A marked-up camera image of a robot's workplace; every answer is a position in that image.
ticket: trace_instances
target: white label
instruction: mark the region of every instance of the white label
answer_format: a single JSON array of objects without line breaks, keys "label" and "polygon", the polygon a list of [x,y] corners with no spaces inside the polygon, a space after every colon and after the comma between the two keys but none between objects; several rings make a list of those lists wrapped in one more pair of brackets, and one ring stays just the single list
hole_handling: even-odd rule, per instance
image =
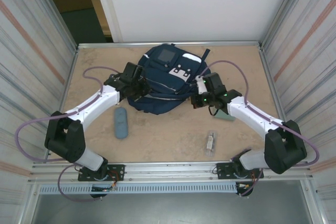
[{"label": "white label", "polygon": [[209,136],[208,137],[208,143],[206,144],[206,148],[209,150],[212,150],[212,143],[214,141],[214,137],[213,136]]}]

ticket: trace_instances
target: metal floor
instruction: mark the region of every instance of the metal floor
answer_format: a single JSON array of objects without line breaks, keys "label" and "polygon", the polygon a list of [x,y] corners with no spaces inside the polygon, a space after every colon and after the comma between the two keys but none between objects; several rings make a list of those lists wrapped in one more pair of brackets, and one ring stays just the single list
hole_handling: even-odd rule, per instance
[{"label": "metal floor", "polygon": [[125,194],[76,203],[61,195],[41,195],[33,223],[309,224],[312,221],[300,181],[277,181],[259,182],[248,199],[215,193]]}]

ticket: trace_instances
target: doorway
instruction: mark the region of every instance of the doorway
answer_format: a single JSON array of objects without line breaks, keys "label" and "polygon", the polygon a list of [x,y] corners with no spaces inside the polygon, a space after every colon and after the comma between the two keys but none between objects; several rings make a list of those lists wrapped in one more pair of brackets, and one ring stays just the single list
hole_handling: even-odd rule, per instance
[{"label": "doorway", "polygon": [[113,42],[100,0],[52,0],[76,44]]}]

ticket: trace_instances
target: corrugated metal wall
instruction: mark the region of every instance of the corrugated metal wall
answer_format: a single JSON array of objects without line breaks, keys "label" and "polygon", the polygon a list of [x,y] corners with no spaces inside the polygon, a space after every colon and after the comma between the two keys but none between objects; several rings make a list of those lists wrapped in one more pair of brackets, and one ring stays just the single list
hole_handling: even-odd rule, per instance
[{"label": "corrugated metal wall", "polygon": [[[13,223],[32,162],[16,148],[24,121],[59,109],[76,53],[49,0],[0,0],[0,223]],[[46,123],[21,131],[28,153],[45,154]]]},{"label": "corrugated metal wall", "polygon": [[265,55],[287,118],[317,145],[311,170],[336,223],[336,0],[294,0]]}]

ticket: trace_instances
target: white wall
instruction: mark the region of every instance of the white wall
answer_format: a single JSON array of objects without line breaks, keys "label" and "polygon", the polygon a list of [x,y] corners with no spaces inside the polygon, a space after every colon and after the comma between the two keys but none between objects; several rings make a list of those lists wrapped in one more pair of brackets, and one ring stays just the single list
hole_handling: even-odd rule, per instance
[{"label": "white wall", "polygon": [[283,0],[101,0],[115,42],[260,40]]}]

